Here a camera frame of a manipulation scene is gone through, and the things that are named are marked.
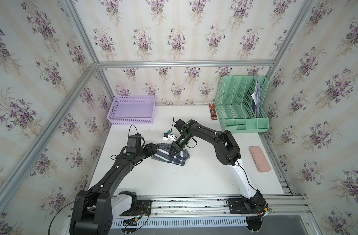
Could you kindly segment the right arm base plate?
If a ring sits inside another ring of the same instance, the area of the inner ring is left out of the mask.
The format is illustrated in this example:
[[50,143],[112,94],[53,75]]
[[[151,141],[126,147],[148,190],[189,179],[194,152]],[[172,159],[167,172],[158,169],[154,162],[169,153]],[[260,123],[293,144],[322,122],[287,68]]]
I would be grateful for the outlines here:
[[229,198],[226,204],[231,214],[264,214],[268,210],[268,203],[265,199],[261,202],[253,203],[249,199],[244,198]]

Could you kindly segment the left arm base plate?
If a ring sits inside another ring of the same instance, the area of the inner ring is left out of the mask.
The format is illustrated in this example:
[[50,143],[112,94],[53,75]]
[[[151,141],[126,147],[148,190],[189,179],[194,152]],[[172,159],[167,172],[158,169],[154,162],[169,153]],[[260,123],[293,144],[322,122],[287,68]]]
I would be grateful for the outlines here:
[[150,215],[151,205],[151,200],[137,200],[137,203],[133,203],[132,207],[129,210],[123,212],[121,216]]

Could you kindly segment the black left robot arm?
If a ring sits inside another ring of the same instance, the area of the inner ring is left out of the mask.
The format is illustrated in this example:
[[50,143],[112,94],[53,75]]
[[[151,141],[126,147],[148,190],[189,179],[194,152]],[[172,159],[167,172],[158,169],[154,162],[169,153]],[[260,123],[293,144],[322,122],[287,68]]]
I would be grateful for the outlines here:
[[139,162],[156,153],[157,145],[153,143],[137,150],[125,146],[105,176],[89,190],[80,191],[76,195],[69,233],[107,235],[113,222],[112,195]]

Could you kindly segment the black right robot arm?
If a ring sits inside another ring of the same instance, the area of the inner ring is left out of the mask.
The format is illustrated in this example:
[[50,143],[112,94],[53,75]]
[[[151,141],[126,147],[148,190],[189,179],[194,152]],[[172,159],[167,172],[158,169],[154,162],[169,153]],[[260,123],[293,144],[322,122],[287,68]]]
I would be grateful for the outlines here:
[[250,181],[247,172],[241,162],[240,147],[230,131],[216,131],[199,124],[195,120],[184,122],[179,119],[174,121],[173,126],[180,133],[176,141],[172,143],[169,157],[182,152],[188,142],[194,137],[210,143],[215,150],[218,161],[228,166],[241,193],[242,208],[247,213],[262,215],[268,210],[268,203]]

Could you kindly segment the grey plaid pillowcase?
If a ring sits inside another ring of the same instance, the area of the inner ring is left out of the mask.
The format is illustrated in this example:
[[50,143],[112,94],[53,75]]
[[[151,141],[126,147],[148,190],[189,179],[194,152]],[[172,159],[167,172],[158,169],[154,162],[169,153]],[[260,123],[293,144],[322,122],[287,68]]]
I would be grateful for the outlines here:
[[164,163],[175,164],[178,166],[184,166],[186,161],[190,158],[190,154],[185,149],[175,155],[170,155],[171,144],[160,143],[158,144],[157,152],[151,156],[153,160],[157,160]]

